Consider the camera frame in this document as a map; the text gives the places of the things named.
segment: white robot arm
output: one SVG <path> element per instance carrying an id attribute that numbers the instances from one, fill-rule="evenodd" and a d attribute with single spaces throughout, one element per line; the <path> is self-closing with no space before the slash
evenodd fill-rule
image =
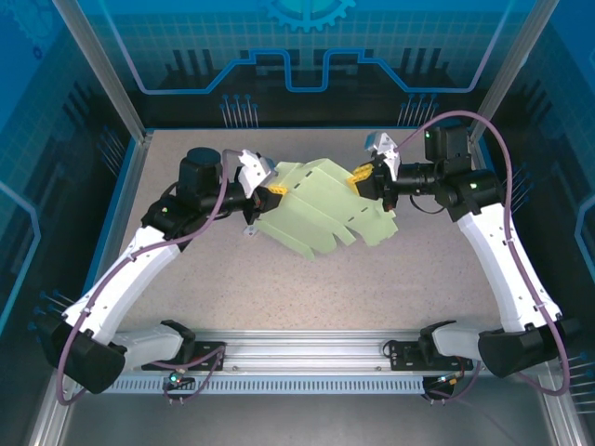
<path id="1" fill-rule="evenodd" d="M 506 240 L 503 194 L 496 175 L 473 170 L 464 126 L 432 128 L 425 132 L 427 164 L 403 164 L 397 145 L 383 132 L 366 140 L 373 161 L 368 177 L 354 177 L 358 193 L 382 199 L 391 210 L 401 195 L 433 195 L 469 240 L 494 292 L 502 328 L 489 331 L 456 321 L 439 322 L 421 331 L 419 350 L 426 362 L 432 355 L 482 361 L 504 377 L 553 359 L 558 349 L 551 331 L 522 279 Z M 565 340 L 578 332 L 574 319 L 565 319 L 552 301 L 516 239 L 514 245 L 531 284 Z"/>
<path id="2" fill-rule="evenodd" d="M 374 158 L 370 163 L 372 169 L 368 169 L 370 174 L 358 176 L 352 183 L 362 197 L 381 199 L 386 210 L 394 208 L 400 195 L 434 195 L 461 228 L 481 262 L 496 297 L 502 329 L 482 331 L 455 321 L 440 322 L 421 331 L 420 351 L 427 360 L 432 355 L 481 360 L 500 377 L 552 359 L 557 350 L 549 329 L 507 247 L 501 227 L 504 208 L 495 175 L 471 169 L 464 127 L 432 132 L 426 138 L 429 164 L 401 163 L 397 146 L 390 137 L 385 133 L 372 134 L 366 141 Z M 226 190 L 222 216 L 243 211 L 251 224 L 259 214 L 274 209 L 282 195 L 263 187 L 274 175 L 266 159 L 249 151 L 244 151 L 239 159 L 244 166 L 238 169 L 235 182 Z M 142 219 L 142 228 L 114 267 L 142 247 L 176 240 L 200 228 L 218 195 L 219 162 L 218 153 L 210 149 L 190 151 L 180 163 L 176 195 L 164 195 L 150 207 Z M 92 393 L 100 393 L 122 371 L 158 360 L 188 362 L 194 334 L 178 323 L 164 321 L 151 330 L 116 333 L 142 291 L 187 244 L 173 242 L 135 256 L 135 261 L 127 263 L 112 277 L 75 338 L 66 366 L 68 376 Z M 577 331 L 574 320 L 562 317 L 537 278 L 522 245 L 517 240 L 515 245 L 548 315 L 563 337 L 572 337 Z M 62 320 L 44 316 L 37 322 L 42 347 L 52 365 L 57 366 L 66 338 L 96 287 L 67 308 Z"/>
<path id="3" fill-rule="evenodd" d="M 261 187 L 273 175 L 268 160 L 250 151 L 243 151 L 239 160 L 243 166 L 238 168 L 236 181 L 226 188 L 220 217 L 242 211 L 247 220 L 253 220 L 259 213 L 274 208 L 280 197 Z M 194 334 L 179 323 L 164 321 L 149 330 L 118 334 L 116 331 L 144 289 L 189 243 L 176 240 L 204 225 L 217 201 L 221 168 L 218 152 L 206 148 L 189 151 L 180 163 L 176 195 L 165 193 L 151 205 L 142 227 L 95 286 L 66 308 L 61 319 L 49 315 L 38 318 L 38 334 L 52 365 L 58 365 L 66 339 L 82 312 L 88 314 L 68 353 L 65 372 L 92 393 L 105 390 L 121 372 L 149 362 L 188 362 Z M 171 243 L 136 255 L 139 249 L 165 241 Z M 116 266 L 127 257 L 134 260 L 113 275 Z M 107 284 L 92 309 L 86 309 L 106 278 Z"/>

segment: glass panel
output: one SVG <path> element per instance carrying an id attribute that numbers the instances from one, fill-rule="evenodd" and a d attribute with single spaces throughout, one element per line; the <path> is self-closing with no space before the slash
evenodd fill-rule
<path id="1" fill-rule="evenodd" d="M 130 136 L 51 2 L 0 1 L 0 43 L 0 430 L 26 444 L 34 315 L 81 294 Z"/>
<path id="2" fill-rule="evenodd" d="M 517 174 L 513 217 L 523 245 L 564 314 L 580 320 L 587 362 L 595 349 L 594 15 L 592 2 L 558 4 L 495 118 Z M 486 141 L 484 155 L 503 176 L 499 149 Z M 571 389 L 581 394 L 577 408 L 592 412 L 592 379 L 573 374 L 584 384 Z M 584 415 L 592 431 L 595 417 Z"/>
<path id="3" fill-rule="evenodd" d="M 534 0 L 83 0 L 149 127 L 418 125 L 476 110 Z"/>
<path id="4" fill-rule="evenodd" d="M 174 412 L 155 395 L 101 395 L 75 404 L 63 444 L 553 444 L 543 398 L 525 384 L 480 378 L 465 402 L 471 407 L 430 407 L 418 395 L 229 395 Z"/>

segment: light green fabric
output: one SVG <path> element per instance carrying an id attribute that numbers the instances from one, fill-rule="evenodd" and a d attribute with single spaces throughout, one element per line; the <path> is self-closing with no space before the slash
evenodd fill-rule
<path id="1" fill-rule="evenodd" d="M 279 163 L 278 177 L 270 186 L 287 189 L 279 206 L 256 221 L 256 227 L 288 248 L 314 259 L 314 251 L 330 253 L 336 236 L 346 245 L 359 233 L 374 246 L 396 231 L 394 213 L 384 212 L 382 202 L 354 194 L 347 185 L 351 173 L 331 160 L 307 164 Z"/>

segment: blue circuit graphic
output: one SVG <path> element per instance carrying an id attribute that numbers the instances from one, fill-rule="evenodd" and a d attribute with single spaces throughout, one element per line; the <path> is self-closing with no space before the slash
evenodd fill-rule
<path id="1" fill-rule="evenodd" d="M 353 0 L 263 0 L 271 19 L 280 26 L 289 25 L 291 31 L 309 33 L 312 28 L 322 31 L 325 26 L 335 26 L 337 18 L 347 17 L 347 8 L 354 7 Z"/>
<path id="2" fill-rule="evenodd" d="M 50 0 L 0 0 L 0 13 L 8 12 L 20 30 L 37 47 L 42 46 L 54 29 L 54 10 Z"/>
<path id="3" fill-rule="evenodd" d="M 333 5 L 337 6 L 337 4 L 331 2 L 330 0 L 321 0 L 321 3 L 315 2 L 314 0 L 310 0 L 310 2 L 302 2 L 301 0 L 276 0 L 276 1 L 267 0 L 267 5 L 268 5 L 270 12 L 272 11 L 272 6 L 276 7 L 275 11 L 277 11 L 277 12 L 275 14 L 277 14 L 277 16 L 275 16 L 275 17 L 278 17 L 278 18 L 280 17 L 280 13 L 278 11 L 281 10 L 282 5 L 284 6 L 284 10 L 288 10 L 289 9 L 288 6 L 291 6 L 291 8 L 292 8 L 291 10 L 293 10 L 294 13 L 297 12 L 300 14 L 300 17 L 302 20 L 302 22 L 301 22 L 302 25 L 300 25 L 300 26 L 302 26 L 303 29 L 305 29 L 304 26 L 306 25 L 306 22 L 304 21 L 304 17 L 306 17 L 306 16 L 309 17 L 308 26 L 309 26 L 309 29 L 311 29 L 312 24 L 314 23 L 312 21 L 312 17 L 317 17 L 317 16 L 312 15 L 312 13 L 311 13 L 312 9 L 306 9 L 306 11 L 304 10 L 303 5 L 305 5 L 306 3 L 308 3 L 308 5 L 316 4 L 318 6 L 320 6 L 320 5 L 328 6 L 332 3 Z M 347 7 L 352 4 L 352 1 L 351 0 L 349 2 L 342 1 L 340 3 L 342 6 Z M 282 49 L 282 48 L 258 48 L 258 49 L 253 48 L 253 49 L 248 50 L 247 59 L 233 59 L 233 60 L 231 60 L 225 66 L 225 68 L 223 68 L 223 70 L 221 70 L 218 73 L 218 75 L 205 88 L 149 89 L 142 82 L 142 79 L 140 78 L 139 71 L 138 71 L 137 67 L 135 66 L 135 63 L 132 60 L 132 57 L 130 56 L 130 53 L 128 52 L 128 50 L 126 48 L 126 45 L 122 38 L 122 35 L 118 32 L 118 29 L 113 21 L 112 15 L 110 14 L 110 11 L 108 10 L 108 8 L 105 4 L 105 1 L 99 0 L 99 4 L 101 6 L 103 14 L 105 15 L 105 18 L 108 21 L 110 29 L 113 32 L 113 36 L 115 37 L 116 43 L 120 47 L 120 50 L 122 51 L 124 59 L 126 60 L 126 64 L 128 65 L 128 67 L 132 73 L 132 76 L 133 76 L 137 86 L 139 87 L 139 90 L 142 93 L 144 93 L 145 95 L 154 95 L 154 96 L 208 95 L 211 92 L 213 92 L 213 90 L 223 81 L 223 79 L 225 79 L 225 77 L 235 67 L 243 66 L 243 65 L 257 65 L 257 56 L 259 56 L 259 55 L 263 55 L 263 56 L 277 55 L 277 56 L 283 57 L 285 86 L 287 87 L 287 90 L 292 93 L 322 93 L 322 92 L 324 92 L 328 88 L 328 85 L 329 85 L 329 73 L 331 71 L 330 59 L 334 55 L 356 55 L 358 64 L 376 64 L 405 93 L 428 93 L 428 94 L 431 94 L 431 93 L 458 93 L 458 94 L 469 93 L 469 92 L 473 91 L 473 89 L 479 83 L 480 77 L 483 73 L 483 69 L 485 68 L 486 63 L 489 60 L 490 55 L 492 54 L 492 51 L 494 49 L 494 46 L 496 45 L 499 35 L 502 33 L 502 29 L 504 28 L 504 25 L 507 22 L 507 19 L 509 17 L 510 11 L 512 10 L 514 3 L 515 3 L 515 0 L 509 1 L 508 6 L 507 6 L 506 10 L 504 11 L 504 13 L 502 14 L 502 17 L 500 18 L 500 21 L 496 27 L 496 30 L 490 40 L 490 43 L 489 43 L 488 47 L 485 49 L 485 53 L 483 54 L 482 61 L 480 62 L 479 66 L 477 68 L 477 71 L 474 74 L 473 79 L 471 80 L 469 86 L 463 86 L 463 87 L 433 87 L 433 86 L 412 87 L 412 86 L 407 85 L 404 82 L 404 80 L 392 69 L 392 67 L 388 64 L 388 62 L 385 61 L 383 58 L 367 57 L 365 55 L 365 48 L 336 47 L 336 48 L 330 48 L 330 49 L 326 50 L 324 53 L 323 66 L 322 66 L 323 78 L 322 78 L 321 84 L 318 86 L 295 86 L 295 85 L 293 85 L 293 80 L 292 80 L 292 75 L 291 75 L 291 59 L 290 59 L 289 52 L 287 50 Z M 345 11 L 343 9 L 340 9 L 339 11 L 337 11 L 335 9 L 335 12 L 337 12 L 338 14 L 341 14 Z M 330 13 L 328 13 L 325 16 L 329 19 L 328 22 L 330 22 L 330 19 L 333 19 L 333 22 L 334 22 L 334 17 L 329 18 L 329 14 Z M 289 21 L 287 21 L 287 17 L 288 16 L 286 16 L 286 15 L 284 16 L 285 22 L 288 23 L 290 26 L 292 26 L 292 24 L 293 24 L 297 28 L 298 21 L 292 21 L 290 23 Z"/>
<path id="4" fill-rule="evenodd" d="M 595 282 L 595 263 L 593 263 L 593 259 L 591 257 L 590 252 L 588 251 L 587 244 L 585 243 L 585 239 L 583 238 L 583 228 L 585 226 L 585 217 L 587 212 L 589 212 L 595 206 L 595 195 L 587 198 L 578 208 L 578 216 L 576 217 L 576 226 L 575 226 L 575 240 L 576 244 L 578 244 L 578 249 L 580 249 L 580 253 L 587 264 L 588 272 L 591 275 L 591 278 Z"/>

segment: gray table surface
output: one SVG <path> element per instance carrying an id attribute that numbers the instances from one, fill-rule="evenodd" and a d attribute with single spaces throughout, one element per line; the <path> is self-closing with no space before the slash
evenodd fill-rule
<path id="1" fill-rule="evenodd" d="M 366 162 L 366 129 L 159 130 L 149 148 L 126 228 L 178 177 L 187 150 L 249 149 L 275 161 L 330 158 L 348 170 Z M 395 141 L 408 130 L 389 130 Z M 423 140 L 402 153 L 423 162 Z M 427 209 L 438 205 L 420 197 Z M 260 233 L 243 235 L 239 214 L 214 224 L 151 283 L 122 329 L 174 319 L 195 329 L 407 329 L 447 319 L 498 324 L 477 257 L 447 213 L 424 215 L 408 200 L 399 231 L 380 246 L 361 240 L 309 261 Z"/>
<path id="2" fill-rule="evenodd" d="M 480 379 L 433 407 L 419 396 L 200 396 L 170 407 L 159 396 L 93 395 L 69 413 L 63 446 L 509 446 L 552 442 L 541 397 L 526 384 Z"/>

